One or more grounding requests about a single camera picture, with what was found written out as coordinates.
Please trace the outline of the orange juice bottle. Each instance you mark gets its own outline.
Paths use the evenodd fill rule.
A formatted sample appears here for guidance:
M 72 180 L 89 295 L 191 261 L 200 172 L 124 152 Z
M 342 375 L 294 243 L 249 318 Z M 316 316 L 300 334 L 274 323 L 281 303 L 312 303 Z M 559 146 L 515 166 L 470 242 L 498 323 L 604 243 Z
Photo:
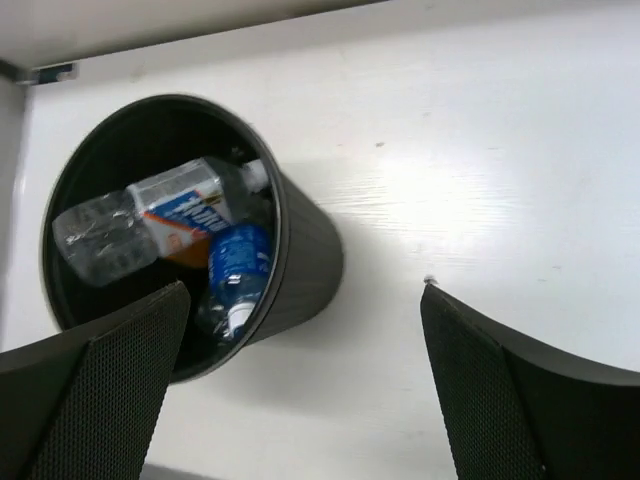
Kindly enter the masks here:
M 201 239 L 188 248 L 165 257 L 166 261 L 191 269 L 206 269 L 209 258 L 209 239 Z

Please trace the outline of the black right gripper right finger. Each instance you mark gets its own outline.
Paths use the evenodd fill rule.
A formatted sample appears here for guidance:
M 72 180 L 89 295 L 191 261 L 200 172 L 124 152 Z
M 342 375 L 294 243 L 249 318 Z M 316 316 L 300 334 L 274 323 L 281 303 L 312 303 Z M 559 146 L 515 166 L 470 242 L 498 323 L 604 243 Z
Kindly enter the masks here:
M 458 478 L 638 478 L 637 372 L 529 337 L 431 281 L 420 313 Z

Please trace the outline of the white orange label bottle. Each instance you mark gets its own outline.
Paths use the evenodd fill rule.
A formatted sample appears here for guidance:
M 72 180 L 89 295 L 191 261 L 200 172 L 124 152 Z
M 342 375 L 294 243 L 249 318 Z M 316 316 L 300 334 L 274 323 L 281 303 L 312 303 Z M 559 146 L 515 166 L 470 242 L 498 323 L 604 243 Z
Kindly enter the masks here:
M 200 157 L 65 210 L 54 240 L 85 283 L 103 287 L 237 224 L 269 185 L 259 159 Z

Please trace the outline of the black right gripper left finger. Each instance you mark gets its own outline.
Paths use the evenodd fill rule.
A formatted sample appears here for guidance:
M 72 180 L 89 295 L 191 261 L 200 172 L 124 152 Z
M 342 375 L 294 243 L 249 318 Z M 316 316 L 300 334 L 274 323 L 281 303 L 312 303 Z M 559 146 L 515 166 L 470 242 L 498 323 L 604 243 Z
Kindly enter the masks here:
M 2 353 L 2 478 L 139 478 L 189 309 L 175 282 Z

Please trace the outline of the blue label water bottle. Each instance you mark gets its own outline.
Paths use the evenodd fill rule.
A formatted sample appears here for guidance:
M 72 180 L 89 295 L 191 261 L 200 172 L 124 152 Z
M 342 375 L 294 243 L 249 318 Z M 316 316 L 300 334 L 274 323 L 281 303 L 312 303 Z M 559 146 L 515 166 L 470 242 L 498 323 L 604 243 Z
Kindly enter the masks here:
M 208 285 L 195 317 L 204 333 L 222 343 L 241 335 L 266 289 L 271 254 L 269 232 L 256 223 L 234 225 L 214 237 Z

